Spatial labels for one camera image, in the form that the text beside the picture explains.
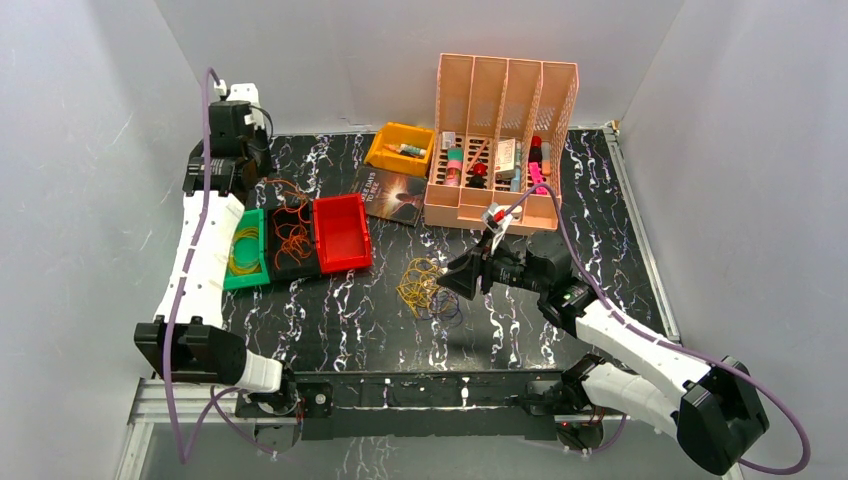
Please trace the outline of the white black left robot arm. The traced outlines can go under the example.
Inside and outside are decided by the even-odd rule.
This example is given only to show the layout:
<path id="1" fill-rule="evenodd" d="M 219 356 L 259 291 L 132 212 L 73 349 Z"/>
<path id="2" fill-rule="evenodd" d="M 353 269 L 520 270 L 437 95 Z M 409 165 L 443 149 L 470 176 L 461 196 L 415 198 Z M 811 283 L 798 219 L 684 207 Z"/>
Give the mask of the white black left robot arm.
<path id="1" fill-rule="evenodd" d="M 207 108 L 207 135 L 192 151 L 182 185 L 183 218 L 166 290 L 134 344 L 157 374 L 173 382 L 220 384 L 259 393 L 275 416 L 294 411 L 297 387 L 284 365 L 251 352 L 223 326 L 222 298 L 232 244 L 247 193 L 266 169 L 262 110 L 249 100 Z"/>

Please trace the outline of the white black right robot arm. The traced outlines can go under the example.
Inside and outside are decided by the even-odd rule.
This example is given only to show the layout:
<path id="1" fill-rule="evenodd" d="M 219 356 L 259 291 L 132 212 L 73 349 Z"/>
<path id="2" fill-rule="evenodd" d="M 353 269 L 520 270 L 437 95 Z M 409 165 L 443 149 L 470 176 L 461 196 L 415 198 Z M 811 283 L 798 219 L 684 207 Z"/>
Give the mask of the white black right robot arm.
<path id="1" fill-rule="evenodd" d="M 436 282 L 468 300 L 495 283 L 536 292 L 550 324 L 611 355 L 587 354 L 558 381 L 530 383 L 517 402 L 533 415 L 611 408 L 675 438 L 714 475 L 738 464 L 769 428 L 755 388 L 717 365 L 668 349 L 663 336 L 603 305 L 554 232 L 531 235 L 523 254 L 484 236 Z"/>

